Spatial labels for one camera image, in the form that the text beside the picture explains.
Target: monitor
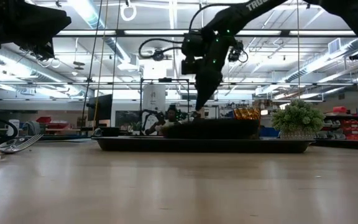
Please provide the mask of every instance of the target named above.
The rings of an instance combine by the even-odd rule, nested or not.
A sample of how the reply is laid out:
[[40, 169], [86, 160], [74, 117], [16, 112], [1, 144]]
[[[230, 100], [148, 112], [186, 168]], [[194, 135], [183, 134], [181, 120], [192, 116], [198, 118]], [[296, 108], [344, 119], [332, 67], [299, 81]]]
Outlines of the monitor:
[[[96, 111], [97, 97], [90, 98], [86, 106], [88, 107], [88, 121], [93, 121]], [[112, 94], [98, 97], [98, 110], [96, 114], [96, 125], [100, 120], [111, 119]]]

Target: green plant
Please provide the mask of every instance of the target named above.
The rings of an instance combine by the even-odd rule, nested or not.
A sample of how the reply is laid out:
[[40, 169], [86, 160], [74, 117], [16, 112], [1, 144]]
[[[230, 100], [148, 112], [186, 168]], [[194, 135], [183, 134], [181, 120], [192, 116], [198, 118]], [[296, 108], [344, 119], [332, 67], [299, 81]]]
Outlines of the green plant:
[[131, 122], [132, 130], [133, 131], [140, 131], [142, 129], [142, 123], [138, 122]]
[[284, 110], [273, 114], [273, 128], [291, 133], [303, 131], [317, 133], [324, 124], [324, 115], [303, 100], [293, 100]]

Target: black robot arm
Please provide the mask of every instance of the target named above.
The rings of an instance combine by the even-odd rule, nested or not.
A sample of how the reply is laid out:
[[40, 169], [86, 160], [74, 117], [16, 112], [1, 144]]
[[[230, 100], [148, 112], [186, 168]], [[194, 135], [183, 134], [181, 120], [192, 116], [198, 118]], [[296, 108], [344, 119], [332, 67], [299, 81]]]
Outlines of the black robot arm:
[[[192, 31], [185, 35], [182, 52], [186, 59], [182, 62], [182, 74], [196, 74], [198, 92], [196, 110], [200, 110], [218, 88], [230, 47], [239, 45], [234, 36], [248, 22], [268, 12], [286, 0], [251, 0], [247, 3], [233, 4], [219, 11], [214, 19], [201, 32]], [[331, 14], [344, 19], [358, 36], [358, 0], [305, 0], [318, 4]]]

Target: fork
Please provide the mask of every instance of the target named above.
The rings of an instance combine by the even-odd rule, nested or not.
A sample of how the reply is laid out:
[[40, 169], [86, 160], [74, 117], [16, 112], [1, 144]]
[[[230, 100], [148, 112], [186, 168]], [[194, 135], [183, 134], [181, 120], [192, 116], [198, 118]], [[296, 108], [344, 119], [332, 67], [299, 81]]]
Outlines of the fork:
[[22, 138], [11, 139], [9, 141], [0, 144], [0, 152], [5, 154], [14, 154], [23, 151], [24, 149], [27, 149], [28, 147], [36, 143], [42, 136], [43, 134], [38, 134], [32, 136], [31, 138], [22, 137]]

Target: wooden table surface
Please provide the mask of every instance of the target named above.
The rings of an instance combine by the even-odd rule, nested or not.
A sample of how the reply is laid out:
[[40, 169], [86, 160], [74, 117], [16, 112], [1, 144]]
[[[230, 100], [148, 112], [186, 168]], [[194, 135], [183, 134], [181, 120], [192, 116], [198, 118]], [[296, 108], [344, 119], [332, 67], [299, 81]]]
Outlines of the wooden table surface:
[[358, 150], [123, 153], [95, 142], [30, 149], [0, 158], [0, 224], [358, 223]]

